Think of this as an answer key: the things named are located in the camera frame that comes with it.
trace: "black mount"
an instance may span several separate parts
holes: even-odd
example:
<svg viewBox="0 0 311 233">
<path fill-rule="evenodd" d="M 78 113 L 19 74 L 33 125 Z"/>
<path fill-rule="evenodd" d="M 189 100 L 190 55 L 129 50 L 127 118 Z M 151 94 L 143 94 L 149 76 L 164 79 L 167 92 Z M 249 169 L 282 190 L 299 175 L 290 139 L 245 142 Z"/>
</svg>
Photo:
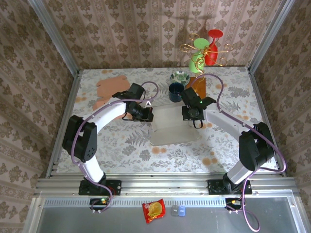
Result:
<svg viewBox="0 0 311 233">
<path fill-rule="evenodd" d="M 117 92 L 112 97 L 116 97 L 121 100 L 124 99 L 139 100 L 144 92 L 145 89 L 142 86 L 133 83 L 130 89 L 123 92 Z M 133 121 L 152 122 L 154 118 L 154 115 L 152 113 L 152 107 L 143 108 L 135 101 L 127 101 L 125 111 L 132 115 Z"/>
<path fill-rule="evenodd" d="M 201 99 L 192 87 L 180 93 L 181 99 L 186 106 L 182 107 L 183 120 L 204 120 L 203 110 L 216 100 L 211 97 Z"/>
<path fill-rule="evenodd" d="M 273 143 L 271 133 L 265 123 L 254 124 L 254 129 Z M 275 154 L 273 148 L 251 130 L 242 132 L 239 137 L 239 144 L 240 162 L 250 171 L 258 170 L 261 165 Z M 243 181 L 239 184 L 234 184 L 226 173 L 222 180 L 208 180 L 207 184 L 210 195 L 241 194 Z M 250 181 L 246 183 L 245 194 L 252 194 Z"/>
<path fill-rule="evenodd" d="M 226 195 L 235 194 L 241 195 L 243 189 L 243 182 L 239 184 L 232 183 L 227 176 L 224 175 L 222 180 L 208 180 L 207 188 L 209 195 Z M 245 194 L 252 194 L 252 187 L 250 181 L 246 181 Z"/>
<path fill-rule="evenodd" d="M 89 200 L 89 205 L 93 205 L 93 208 L 90 207 L 91 210 L 101 211 L 105 206 L 107 206 L 107 201 L 103 203 L 102 198 L 91 198 Z"/>
<path fill-rule="evenodd" d="M 102 179 L 98 182 L 109 188 L 113 196 L 121 195 L 122 181 L 119 180 L 106 180 L 106 174 L 104 173 Z M 86 178 L 80 181 L 79 195 L 81 196 L 109 196 L 109 192 L 97 185 L 94 185 Z"/>
<path fill-rule="evenodd" d="M 83 118 L 76 115 L 69 119 L 62 145 L 69 155 L 71 155 L 73 139 L 82 122 Z M 93 122 L 87 122 L 82 127 L 82 132 L 83 136 L 78 136 L 74 148 L 74 156 L 85 163 L 94 156 L 97 150 L 97 126 Z"/>
</svg>

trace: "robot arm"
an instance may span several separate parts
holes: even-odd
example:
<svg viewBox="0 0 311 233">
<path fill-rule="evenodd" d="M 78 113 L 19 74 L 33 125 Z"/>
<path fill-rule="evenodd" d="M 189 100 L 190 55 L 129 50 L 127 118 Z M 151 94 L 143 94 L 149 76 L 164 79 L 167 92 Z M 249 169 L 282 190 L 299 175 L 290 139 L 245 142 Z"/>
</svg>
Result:
<svg viewBox="0 0 311 233">
<path fill-rule="evenodd" d="M 118 98 L 111 98 L 109 102 L 113 102 L 118 100 Z M 114 105 L 109 106 L 108 108 L 102 110 L 98 115 L 94 116 L 91 120 L 89 120 L 89 123 L 94 123 L 97 126 L 97 133 L 109 122 L 111 122 L 113 119 L 115 119 L 118 116 L 121 116 L 125 113 L 126 110 L 126 103 L 116 103 Z M 92 113 L 85 115 L 83 117 L 84 119 L 87 119 L 89 116 L 93 116 L 94 113 L 97 110 L 93 111 Z M 104 176 L 103 170 L 99 167 L 98 161 L 96 159 L 96 155 L 93 155 L 93 157 L 85 161 L 84 163 L 81 163 L 81 169 L 85 171 L 85 174 L 91 179 L 92 181 L 98 183 L 102 177 Z"/>
<path fill-rule="evenodd" d="M 99 183 L 106 185 L 105 173 L 101 170 L 98 161 L 96 159 L 95 153 L 97 150 L 97 134 L 98 132 L 109 122 L 124 113 L 130 113 L 133 117 L 133 121 L 145 121 L 149 122 L 153 120 L 152 108 L 143 108 L 134 100 L 141 98 L 144 88 L 138 84 L 133 83 L 129 90 L 124 92 L 118 92 L 112 96 L 109 101 L 115 102 L 116 100 L 124 100 L 118 103 L 110 105 L 107 103 L 103 109 L 98 112 L 98 110 L 93 111 L 83 117 L 72 116 L 69 119 L 67 129 L 65 132 L 63 140 L 63 148 L 71 155 L 71 149 L 73 145 L 74 138 L 79 130 L 79 127 L 85 122 L 86 119 L 90 119 L 82 127 L 83 134 L 77 138 L 74 147 L 74 157 L 80 159 L 81 162 L 76 162 L 81 171 L 83 172 L 86 180 L 81 181 L 81 186 L 87 186 L 84 190 L 90 190 L 90 185 L 92 183 Z M 105 190 L 100 189 L 97 192 L 98 187 L 94 189 L 95 193 L 87 191 L 86 193 L 92 195 L 103 195 Z"/>
<path fill-rule="evenodd" d="M 245 125 L 253 125 L 251 122 L 239 120 L 241 123 L 237 123 L 233 114 L 218 109 L 214 99 L 210 97 L 201 99 L 192 88 L 184 90 L 181 97 L 186 105 L 182 109 L 184 120 L 201 122 L 204 119 L 208 120 L 228 132 L 240 144 L 240 160 L 224 175 L 222 182 L 216 184 L 219 189 L 209 190 L 209 194 L 213 194 L 213 191 L 215 194 L 231 194 L 240 191 L 243 181 L 274 156 L 273 148 L 245 127 Z M 272 142 L 271 133 L 265 123 L 254 124 L 253 129 Z"/>
</svg>

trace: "ceramic bowl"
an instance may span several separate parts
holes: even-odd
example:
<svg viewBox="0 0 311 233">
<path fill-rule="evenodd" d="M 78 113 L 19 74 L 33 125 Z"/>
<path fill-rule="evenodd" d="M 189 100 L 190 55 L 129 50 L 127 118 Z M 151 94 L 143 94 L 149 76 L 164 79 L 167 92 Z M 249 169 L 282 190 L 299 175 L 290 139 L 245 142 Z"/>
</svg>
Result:
<svg viewBox="0 0 311 233">
<path fill-rule="evenodd" d="M 186 86 L 190 82 L 190 76 L 184 71 L 175 71 L 171 74 L 170 79 L 173 83 L 181 83 Z"/>
</svg>

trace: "snack packet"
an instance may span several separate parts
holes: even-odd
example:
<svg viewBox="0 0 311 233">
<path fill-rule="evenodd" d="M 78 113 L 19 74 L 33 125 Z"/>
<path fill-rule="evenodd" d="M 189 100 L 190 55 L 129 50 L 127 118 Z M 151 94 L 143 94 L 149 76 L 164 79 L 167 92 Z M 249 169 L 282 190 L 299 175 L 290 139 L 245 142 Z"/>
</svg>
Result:
<svg viewBox="0 0 311 233">
<path fill-rule="evenodd" d="M 164 217 L 166 213 L 163 199 L 150 203 L 143 203 L 142 210 L 147 224 L 156 218 Z"/>
</svg>

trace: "table surface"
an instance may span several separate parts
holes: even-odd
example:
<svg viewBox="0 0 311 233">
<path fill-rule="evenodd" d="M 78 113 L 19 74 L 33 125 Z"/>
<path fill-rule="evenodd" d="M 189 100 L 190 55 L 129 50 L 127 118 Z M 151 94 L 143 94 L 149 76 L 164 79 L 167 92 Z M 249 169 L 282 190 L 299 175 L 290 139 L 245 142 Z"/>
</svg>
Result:
<svg viewBox="0 0 311 233">
<path fill-rule="evenodd" d="M 129 83 L 142 84 L 153 81 L 159 85 L 159 94 L 153 106 L 171 104 L 168 97 L 169 77 L 172 72 L 188 68 L 139 68 L 139 69 L 92 69 L 84 70 L 73 115 L 84 116 L 93 111 L 93 105 L 100 102 L 97 83 L 107 78 L 125 75 Z M 205 73 L 218 75 L 225 83 L 220 98 L 221 106 L 238 117 L 253 123 L 262 121 L 262 116 L 250 81 L 244 67 L 206 67 Z M 217 98 L 220 83 L 207 77 L 207 96 Z M 152 84 L 146 84 L 146 97 L 156 93 Z M 101 93 L 107 91 L 101 83 Z M 97 160 L 106 173 L 136 172 L 227 172 L 239 160 L 239 144 L 220 127 L 204 121 L 202 129 L 197 129 L 201 138 L 194 142 L 153 147 L 149 143 L 152 132 L 150 123 L 131 122 L 116 119 L 98 134 Z M 276 168 L 275 159 L 265 167 Z M 80 172 L 65 150 L 62 151 L 57 172 Z"/>
</svg>

